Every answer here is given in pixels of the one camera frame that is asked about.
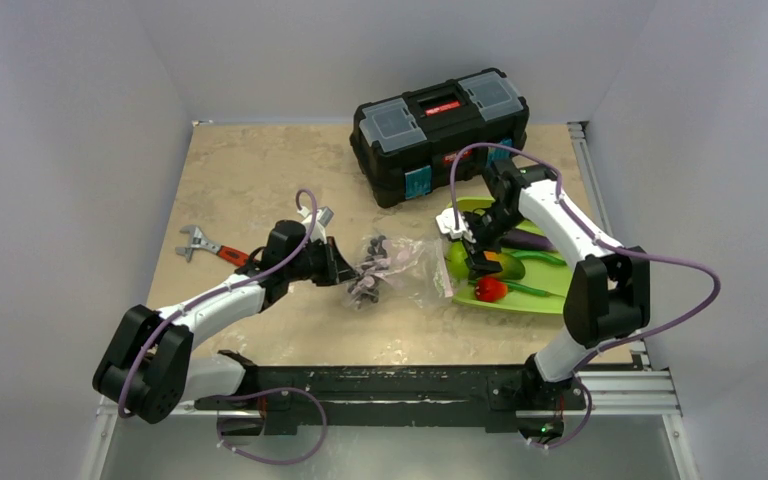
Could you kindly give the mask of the green orange fake mango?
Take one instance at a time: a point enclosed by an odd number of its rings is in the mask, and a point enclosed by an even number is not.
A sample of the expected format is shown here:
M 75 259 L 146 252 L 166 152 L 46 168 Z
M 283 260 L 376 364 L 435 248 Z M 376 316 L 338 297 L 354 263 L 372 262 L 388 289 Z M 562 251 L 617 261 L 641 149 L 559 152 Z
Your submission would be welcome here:
M 500 270 L 490 274 L 493 278 L 518 281 L 526 276 L 524 264 L 513 255 L 504 252 L 487 251 L 485 257 L 487 260 L 499 264 Z

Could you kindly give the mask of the dark purple fake grapes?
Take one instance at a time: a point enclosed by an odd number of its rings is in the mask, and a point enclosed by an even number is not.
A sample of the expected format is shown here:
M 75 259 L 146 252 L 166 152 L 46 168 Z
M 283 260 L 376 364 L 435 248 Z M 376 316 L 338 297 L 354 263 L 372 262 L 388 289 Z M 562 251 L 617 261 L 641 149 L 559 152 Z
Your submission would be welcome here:
M 369 240 L 366 256 L 355 268 L 356 277 L 346 290 L 344 305 L 347 308 L 361 310 L 379 303 L 383 276 L 390 266 L 387 241 L 384 235 L 374 236 Z

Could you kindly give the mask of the clear zip top bag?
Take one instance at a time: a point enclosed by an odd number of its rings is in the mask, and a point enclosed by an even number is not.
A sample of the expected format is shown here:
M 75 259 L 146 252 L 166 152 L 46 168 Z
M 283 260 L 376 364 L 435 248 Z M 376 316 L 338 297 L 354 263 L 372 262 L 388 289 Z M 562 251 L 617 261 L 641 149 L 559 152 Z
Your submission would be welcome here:
M 369 240 L 378 235 L 366 239 L 362 256 L 355 268 L 366 256 Z M 443 243 L 440 240 L 386 237 L 390 266 L 383 276 L 379 303 L 385 297 L 397 295 L 425 308 L 436 307 L 452 299 L 455 289 L 446 267 Z

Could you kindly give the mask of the dark purple fake eggplant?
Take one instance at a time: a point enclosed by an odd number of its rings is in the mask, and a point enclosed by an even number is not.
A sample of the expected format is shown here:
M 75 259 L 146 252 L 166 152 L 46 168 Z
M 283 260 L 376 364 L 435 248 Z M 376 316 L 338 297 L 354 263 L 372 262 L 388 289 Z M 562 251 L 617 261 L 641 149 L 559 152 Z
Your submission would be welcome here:
M 516 250 L 556 251 L 556 248 L 546 236 L 521 229 L 512 229 L 507 232 L 501 238 L 500 245 Z

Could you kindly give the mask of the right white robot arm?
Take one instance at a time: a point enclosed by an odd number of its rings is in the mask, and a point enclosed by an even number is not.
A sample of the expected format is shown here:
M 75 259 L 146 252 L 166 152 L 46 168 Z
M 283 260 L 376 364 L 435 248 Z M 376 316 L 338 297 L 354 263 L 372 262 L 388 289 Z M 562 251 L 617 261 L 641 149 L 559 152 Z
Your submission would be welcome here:
M 650 321 L 650 262 L 639 247 L 627 249 L 600 230 L 571 201 L 553 167 L 517 168 L 510 159 L 491 163 L 484 181 L 493 202 L 481 215 L 455 216 L 471 279 L 501 272 L 502 238 L 522 221 L 536 224 L 572 272 L 563 306 L 564 325 L 530 358 L 533 373 L 521 392 L 536 407 L 556 399 L 600 348 L 630 338 Z

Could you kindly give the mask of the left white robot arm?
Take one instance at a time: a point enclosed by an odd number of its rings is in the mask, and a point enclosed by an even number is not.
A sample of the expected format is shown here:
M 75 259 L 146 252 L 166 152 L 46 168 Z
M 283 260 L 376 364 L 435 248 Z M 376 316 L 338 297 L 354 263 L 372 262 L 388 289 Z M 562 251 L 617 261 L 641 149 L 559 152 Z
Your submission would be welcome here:
M 219 285 L 158 310 L 136 305 L 120 321 L 92 378 L 93 389 L 117 403 L 124 417 L 149 424 L 182 401 L 220 396 L 244 409 L 257 399 L 258 382 L 238 360 L 218 355 L 192 362 L 194 349 L 233 323 L 264 312 L 291 283 L 329 287 L 357 272 L 321 226 L 281 220 L 265 246 Z

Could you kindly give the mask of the green fake apple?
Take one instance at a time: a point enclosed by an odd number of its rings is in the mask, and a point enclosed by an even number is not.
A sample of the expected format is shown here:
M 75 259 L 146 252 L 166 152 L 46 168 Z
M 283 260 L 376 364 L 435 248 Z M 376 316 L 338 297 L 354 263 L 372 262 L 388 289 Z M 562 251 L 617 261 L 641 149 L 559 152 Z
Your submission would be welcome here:
M 466 263 L 468 252 L 461 242 L 451 243 L 444 255 L 444 259 L 447 270 L 452 277 L 460 280 L 469 277 L 470 269 Z

